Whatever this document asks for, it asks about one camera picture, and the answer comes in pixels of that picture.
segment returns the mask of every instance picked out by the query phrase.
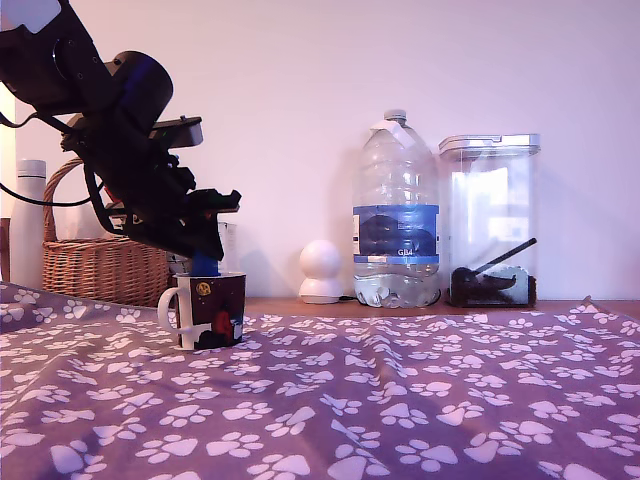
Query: blue label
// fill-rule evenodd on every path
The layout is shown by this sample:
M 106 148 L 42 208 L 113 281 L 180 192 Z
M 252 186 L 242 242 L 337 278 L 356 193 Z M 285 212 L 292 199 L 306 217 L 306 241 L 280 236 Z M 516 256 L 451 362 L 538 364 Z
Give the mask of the blue label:
M 356 263 L 439 263 L 438 205 L 371 205 L 353 209 Z

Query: water bottle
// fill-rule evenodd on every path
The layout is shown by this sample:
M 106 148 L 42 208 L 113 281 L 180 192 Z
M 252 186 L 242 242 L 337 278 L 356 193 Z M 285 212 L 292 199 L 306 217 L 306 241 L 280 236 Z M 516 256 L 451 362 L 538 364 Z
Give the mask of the water bottle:
M 47 164 L 42 160 L 17 162 L 17 193 L 42 201 Z M 9 224 L 11 282 L 42 288 L 44 211 L 42 206 L 17 200 Z
M 404 110 L 385 112 L 354 179 L 354 284 L 372 307 L 421 307 L 440 296 L 437 165 L 406 121 Z

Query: bottle cap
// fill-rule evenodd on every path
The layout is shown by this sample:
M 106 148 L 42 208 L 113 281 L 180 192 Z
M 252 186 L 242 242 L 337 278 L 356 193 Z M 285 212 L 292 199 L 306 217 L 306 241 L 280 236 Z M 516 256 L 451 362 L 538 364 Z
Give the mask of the bottle cap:
M 44 160 L 19 160 L 16 164 L 18 177 L 47 178 L 47 162 Z
M 384 112 L 385 120 L 406 120 L 407 112 L 400 108 L 394 108 L 392 110 L 387 110 Z

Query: mug handle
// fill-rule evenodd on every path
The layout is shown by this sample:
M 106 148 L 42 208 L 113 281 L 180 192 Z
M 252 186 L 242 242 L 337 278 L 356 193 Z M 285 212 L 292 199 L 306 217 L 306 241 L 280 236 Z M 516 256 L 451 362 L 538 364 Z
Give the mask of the mug handle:
M 169 302 L 171 302 L 171 298 L 174 295 L 179 295 L 180 293 L 189 294 L 184 288 L 173 287 L 166 290 L 158 300 L 158 323 L 160 328 L 170 333 L 189 333 L 192 330 L 191 327 L 175 328 L 169 322 Z

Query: large plastic water bottle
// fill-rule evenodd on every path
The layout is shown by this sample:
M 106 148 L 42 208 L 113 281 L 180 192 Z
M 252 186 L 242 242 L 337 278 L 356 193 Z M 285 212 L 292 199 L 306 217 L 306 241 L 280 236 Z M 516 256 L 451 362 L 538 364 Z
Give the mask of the large plastic water bottle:
M 354 180 L 354 282 L 373 307 L 419 307 L 440 296 L 438 177 L 434 156 L 389 110 L 374 125 Z

